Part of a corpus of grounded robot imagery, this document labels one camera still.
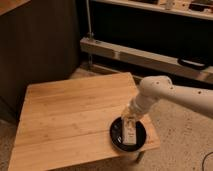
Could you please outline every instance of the wooden table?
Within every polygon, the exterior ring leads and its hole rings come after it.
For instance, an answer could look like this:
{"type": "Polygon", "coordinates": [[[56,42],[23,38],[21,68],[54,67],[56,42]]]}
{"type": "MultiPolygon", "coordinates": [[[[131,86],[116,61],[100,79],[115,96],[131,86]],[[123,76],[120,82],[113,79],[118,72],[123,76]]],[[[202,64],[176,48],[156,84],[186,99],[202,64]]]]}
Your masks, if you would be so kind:
{"type": "MultiPolygon", "coordinates": [[[[109,127],[137,94],[131,74],[30,85],[26,92],[9,171],[39,171],[112,158],[109,127]]],[[[148,115],[140,151],[159,147],[148,115]]]]}

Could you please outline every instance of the floor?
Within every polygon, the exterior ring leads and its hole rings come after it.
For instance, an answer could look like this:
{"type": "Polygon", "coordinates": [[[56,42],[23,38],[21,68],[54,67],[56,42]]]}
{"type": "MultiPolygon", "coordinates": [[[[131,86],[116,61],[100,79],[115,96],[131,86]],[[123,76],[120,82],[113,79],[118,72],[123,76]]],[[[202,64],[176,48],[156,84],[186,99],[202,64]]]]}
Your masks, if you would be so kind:
{"type": "MultiPolygon", "coordinates": [[[[94,75],[97,74],[78,69],[71,78],[94,75]]],[[[134,164],[136,154],[131,154],[55,171],[200,171],[203,157],[213,151],[212,118],[166,100],[160,100],[149,113],[161,146],[147,151],[141,163],[134,164]]],[[[0,121],[0,171],[7,170],[15,133],[14,125],[0,121]]],[[[212,170],[213,155],[210,155],[205,171],[212,170]]]]}

